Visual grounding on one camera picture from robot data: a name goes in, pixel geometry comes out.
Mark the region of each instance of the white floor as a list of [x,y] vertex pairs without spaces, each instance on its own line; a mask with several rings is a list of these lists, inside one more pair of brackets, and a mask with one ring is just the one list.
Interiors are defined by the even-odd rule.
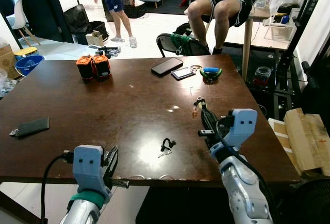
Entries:
[[[114,36],[114,24],[107,23],[102,10],[87,10],[90,21],[104,21],[110,37]],[[124,43],[113,43],[107,41],[107,46],[121,46],[122,52],[118,57],[111,59],[125,58],[155,58],[161,57],[156,45],[156,38],[161,33],[172,33],[176,28],[187,22],[188,18],[184,15],[169,14],[146,14],[140,19],[130,19],[134,36],[137,38],[138,47],[133,49],[129,46],[128,35],[122,27],[122,37],[126,39]],[[211,24],[207,34],[209,48],[215,45],[214,22]],[[285,49],[288,46],[288,31],[286,28],[272,28],[266,38],[267,28],[261,23],[254,22],[252,45],[266,46]],[[93,50],[86,49],[84,45],[61,43],[51,40],[40,39],[41,45],[36,44],[28,37],[32,46],[37,47],[39,53],[46,60],[77,60],[80,56],[93,54]],[[243,43],[244,25],[239,28],[229,30],[227,42]],[[76,185],[47,185],[46,187],[46,216],[49,224],[59,223],[66,213],[69,199],[76,193]],[[0,191],[14,199],[23,207],[40,216],[40,184],[10,183],[5,182],[0,185]],[[99,223],[135,223],[136,215],[141,207],[148,187],[130,187],[129,189],[114,188],[111,202],[104,208]]]

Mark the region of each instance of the sock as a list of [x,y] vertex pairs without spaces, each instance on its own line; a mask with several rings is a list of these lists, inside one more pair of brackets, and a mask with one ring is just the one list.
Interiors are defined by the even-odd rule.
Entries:
[[220,54],[222,53],[222,49],[223,49],[223,48],[221,48],[221,49],[216,49],[216,48],[214,48],[214,49],[213,49],[213,53],[212,53],[212,55],[220,55]]

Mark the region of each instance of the shoe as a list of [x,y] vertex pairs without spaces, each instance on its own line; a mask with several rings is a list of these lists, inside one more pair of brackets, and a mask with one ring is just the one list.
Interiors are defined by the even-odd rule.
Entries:
[[136,41],[135,37],[129,37],[129,44],[130,44],[131,48],[138,47],[138,42]]
[[212,52],[212,55],[220,55],[222,53],[222,49],[223,48],[221,48],[221,49],[214,48],[213,49],[213,52]]
[[122,39],[122,38],[118,38],[117,36],[114,37],[114,38],[112,38],[112,39],[110,39],[110,40],[111,40],[111,41],[114,41],[114,42],[125,42],[124,39]]

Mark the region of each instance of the small orange device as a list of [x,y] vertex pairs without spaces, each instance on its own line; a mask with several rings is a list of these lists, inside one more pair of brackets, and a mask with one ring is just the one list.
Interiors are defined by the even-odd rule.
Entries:
[[110,69],[110,64],[109,60],[106,56],[100,55],[97,56],[95,55],[93,57],[93,62],[96,68],[96,73],[98,77],[107,77],[111,74],[111,69]]
[[94,78],[96,70],[92,60],[93,57],[91,55],[88,55],[82,56],[76,62],[82,79],[88,80]]

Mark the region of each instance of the green object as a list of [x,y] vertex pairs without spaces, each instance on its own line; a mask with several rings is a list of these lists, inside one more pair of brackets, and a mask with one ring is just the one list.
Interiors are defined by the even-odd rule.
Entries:
[[74,196],[72,196],[70,201],[75,201],[75,200],[85,200],[94,203],[99,209],[102,208],[104,204],[104,197],[96,192],[90,192],[90,191],[85,191],[85,192],[80,192]]
[[215,81],[222,73],[222,69],[219,69],[216,73],[205,73],[203,68],[200,68],[201,75],[204,76],[208,81]]
[[191,40],[191,37],[189,36],[183,36],[183,35],[176,35],[176,34],[171,34],[171,40],[172,43],[175,45],[177,48],[176,54],[177,55],[184,55],[184,56],[193,56],[190,43],[189,41]]

